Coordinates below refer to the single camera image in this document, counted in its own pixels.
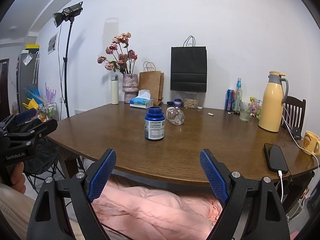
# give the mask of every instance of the tripod pole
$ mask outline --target tripod pole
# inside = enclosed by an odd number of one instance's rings
[[[69,40],[70,40],[70,34],[71,34],[71,28],[72,28],[73,21],[74,21],[74,18],[71,18],[70,19],[70,29],[69,29],[68,41],[67,41],[67,48],[66,48],[66,56],[63,58],[63,61],[64,61],[64,103],[66,105],[67,117],[70,117],[69,106],[68,106],[68,93],[67,93],[67,62],[68,62]]]

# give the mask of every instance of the screw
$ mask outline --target screw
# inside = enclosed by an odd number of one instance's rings
[[[239,178],[240,177],[240,173],[237,171],[234,171],[233,173],[231,173],[232,177],[234,178]]]
[[[266,183],[270,183],[271,182],[271,179],[269,177],[264,177],[263,180]]]
[[[84,177],[84,173],[83,173],[83,172],[78,172],[77,175],[76,175],[76,177],[77,177],[78,179],[81,179],[81,178]]]
[[[46,182],[46,183],[50,183],[52,180],[53,180],[52,177],[47,177],[47,178],[45,179],[45,182]]]

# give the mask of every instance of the wooden chair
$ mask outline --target wooden chair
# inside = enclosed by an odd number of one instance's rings
[[[289,126],[299,127],[300,131],[302,131],[304,114],[306,111],[306,100],[303,99],[300,101],[297,98],[287,96],[286,101],[283,104],[284,108],[287,109],[288,113],[285,109],[283,109],[283,116]],[[283,118],[281,119],[282,125],[286,128]]]

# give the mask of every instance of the pink blanket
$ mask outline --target pink blanket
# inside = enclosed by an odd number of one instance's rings
[[[114,174],[92,206],[103,224],[138,240],[204,240],[222,211],[209,194],[176,195]]]

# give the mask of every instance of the yellow thermos jug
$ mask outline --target yellow thermos jug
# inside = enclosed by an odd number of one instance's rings
[[[280,129],[283,103],[287,99],[289,84],[287,79],[281,78],[285,74],[270,71],[269,82],[263,94],[262,109],[259,126],[271,132],[278,132]],[[282,83],[285,81],[285,94],[283,93]]]

